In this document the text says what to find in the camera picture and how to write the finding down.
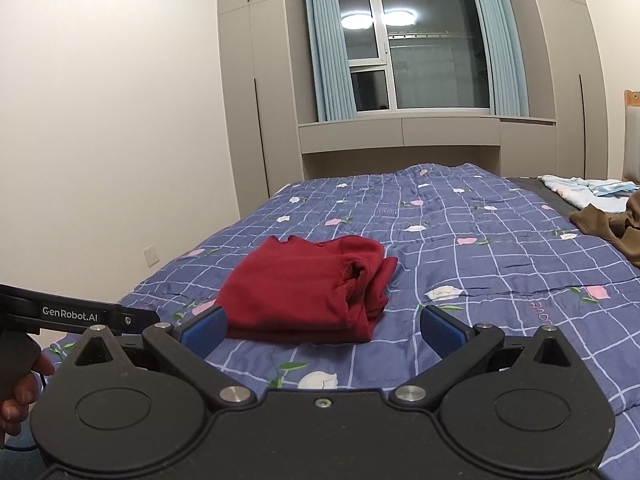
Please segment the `person's left hand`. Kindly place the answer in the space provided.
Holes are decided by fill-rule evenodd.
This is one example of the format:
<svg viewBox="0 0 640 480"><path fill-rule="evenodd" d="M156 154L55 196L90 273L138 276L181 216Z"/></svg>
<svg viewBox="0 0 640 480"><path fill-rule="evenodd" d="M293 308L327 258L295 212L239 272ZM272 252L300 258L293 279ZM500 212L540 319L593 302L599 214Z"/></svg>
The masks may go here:
<svg viewBox="0 0 640 480"><path fill-rule="evenodd" d="M38 382L34 374L51 376L54 372L51 360L41 353L32 370L16 383L13 396L1 402L1 437L6 434L18 436L21 433L22 422L28 417L29 408L39 396Z"/></svg>

